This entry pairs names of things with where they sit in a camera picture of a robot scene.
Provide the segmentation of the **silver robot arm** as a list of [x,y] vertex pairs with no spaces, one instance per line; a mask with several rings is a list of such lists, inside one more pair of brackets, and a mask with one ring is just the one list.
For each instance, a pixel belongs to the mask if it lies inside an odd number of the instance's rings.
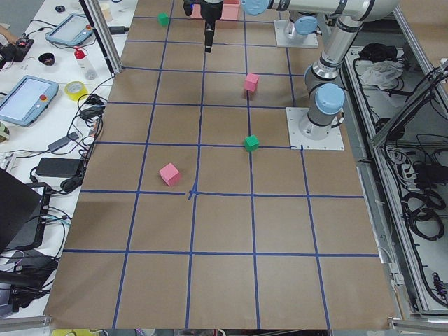
[[372,22],[384,18],[390,14],[399,4],[398,1],[384,0],[286,0],[286,1],[242,1],[244,12],[251,16],[257,16],[267,10],[288,11],[299,18],[294,19],[295,31],[303,32],[300,28],[301,19],[312,18],[314,14],[329,14],[337,18],[335,27],[330,35],[329,42],[318,61],[314,62],[305,74],[305,84],[310,98],[310,110],[308,119],[315,125],[319,118],[324,118],[325,113],[318,107],[316,99],[329,98],[332,93],[341,95],[342,101],[345,94],[342,89],[334,84],[338,77],[338,70],[361,30],[364,22]]
[[294,10],[289,12],[289,23],[286,33],[290,40],[303,39],[310,34],[314,34],[317,28],[317,14]]

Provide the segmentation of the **pink cube near arm base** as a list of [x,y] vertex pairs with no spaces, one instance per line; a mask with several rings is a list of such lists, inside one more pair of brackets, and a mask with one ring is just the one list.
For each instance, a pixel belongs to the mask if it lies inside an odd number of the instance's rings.
[[248,73],[244,80],[244,89],[249,92],[255,92],[258,88],[260,76],[256,73]]

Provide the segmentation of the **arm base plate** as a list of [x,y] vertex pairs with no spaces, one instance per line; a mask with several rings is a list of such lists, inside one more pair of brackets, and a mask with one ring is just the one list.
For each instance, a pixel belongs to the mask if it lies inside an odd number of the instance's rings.
[[277,47],[317,49],[319,46],[315,33],[300,35],[295,31],[294,24],[289,20],[275,20],[274,32]]
[[290,148],[294,150],[343,151],[344,142],[337,118],[330,125],[317,126],[308,119],[308,108],[287,107]]

